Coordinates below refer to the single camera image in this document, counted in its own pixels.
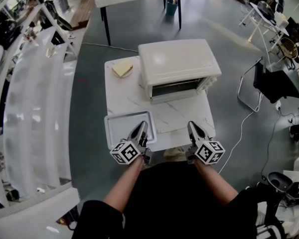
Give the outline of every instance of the gray floor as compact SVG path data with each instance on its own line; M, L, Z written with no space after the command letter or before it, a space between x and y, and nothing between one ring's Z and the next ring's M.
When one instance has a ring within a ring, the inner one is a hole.
M208 100L216 127L216 138L227 152L215 166L226 161L240 137L240 124L250 113L236 98L241 75L263 54L263 42L257 33L251 43L247 38L252 24L239 27L244 6L235 0L182 0L182 29L175 18L166 18L163 0L133 1L107 8L113 46L136 49L143 43L175 39L205 38L210 45L222 76L208 90ZM92 12L83 42L107 44L100 10ZM76 68L70 113L70 162L74 187L82 199L102 199L117 181L123 167L116 164L107 149L104 116L107 115L104 63L135 56L135 53L83 44ZM296 72L288 75L299 87ZM253 73L245 78L244 97L256 101L252 87ZM243 127L243 139L233 151L222 176L237 190L254 185L266 161L267 143L279 114L264 98L261 110ZM298 115L299 99L282 100L284 114ZM281 118L270 146L270 171L292 169L295 145L289 137L287 118Z

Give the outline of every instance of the white tray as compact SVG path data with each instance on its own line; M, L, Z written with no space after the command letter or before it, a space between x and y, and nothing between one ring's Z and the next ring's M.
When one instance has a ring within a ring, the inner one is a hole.
M127 139L130 132L142 121L148 123L148 144L157 141L154 119L150 111L107 115L104 117L108 148L113 149L121 139Z

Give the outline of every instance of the toaster oven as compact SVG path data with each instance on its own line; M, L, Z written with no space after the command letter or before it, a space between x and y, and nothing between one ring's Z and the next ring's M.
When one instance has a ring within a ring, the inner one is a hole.
M205 39L142 44L139 54L142 85L154 104L197 95L221 75Z

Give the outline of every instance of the desk leg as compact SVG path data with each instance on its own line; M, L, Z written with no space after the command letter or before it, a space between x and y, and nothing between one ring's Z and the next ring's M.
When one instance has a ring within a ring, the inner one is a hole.
M281 34L279 35L277 41L273 44L273 46L270 48L269 51L272 51L275 48L275 46L280 42L280 40L281 40L281 38L282 38L283 35L284 35L284 33L281 32Z
M270 26L270 27L263 33L263 35L267 34L268 31L269 31L270 29L272 29L272 28L273 28L273 26Z
M244 17L244 19L239 23L239 25L241 25L242 23L244 23L244 21L250 16L250 14L254 11L255 9L253 8L247 15L246 17Z
M179 23L179 29L181 29L181 7L180 7L180 0L177 0L178 5L178 23Z
M101 10L103 11L103 18L104 18L104 25L105 25L105 31L106 31L106 37L108 39L108 44L111 46L111 40L110 40L110 32L109 32L109 25L108 25L108 17L106 15L106 8L102 7Z
M251 34L251 36L248 38L248 41L251 42L251 39L253 38L254 34L256 33L257 29L259 28L260 24L263 22L264 20L261 18L254 30L254 32Z

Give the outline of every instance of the white cable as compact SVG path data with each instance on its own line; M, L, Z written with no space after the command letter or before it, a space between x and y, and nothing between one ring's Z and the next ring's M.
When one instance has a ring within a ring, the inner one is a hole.
M225 164L224 164L223 167L220 169L219 173L221 173L221 171L223 170L223 168L224 168L225 165L227 164L227 162L228 162L228 160L229 160L231 154L233 153L234 148L236 148L236 146L240 143L241 139L243 138L243 123L244 123L245 120L248 119L248 117L249 117L251 114L253 114L253 113L254 113L254 111L252 111L251 113L249 113L248 116L245 117L244 120L241 122L241 125L240 125L240 139L239 139L239 141L235 144L235 146L231 149L230 154L229 154L229 156L228 156L228 158L227 158Z
M99 43L82 42L82 44L102 46L102 47L110 47L110 48L113 48L113 49L120 49L120 50L126 50L126 51L132 51L132 52L138 53L138 51L136 51L136 50L124 49L124 48L121 48L121 47L109 46L109 45L99 44Z
M265 46L266 53L267 53L267 56L268 56L268 62L269 62L269 65L270 65L270 70L273 71L273 69L272 69L272 67L271 67L270 59L269 59L269 53L268 53L268 50L267 50L266 42L265 42L265 40L264 40L263 34L262 34L261 31L260 31L260 27L258 28L258 30L259 30L260 35L261 35L261 38L263 39L263 42L264 42L264 46Z

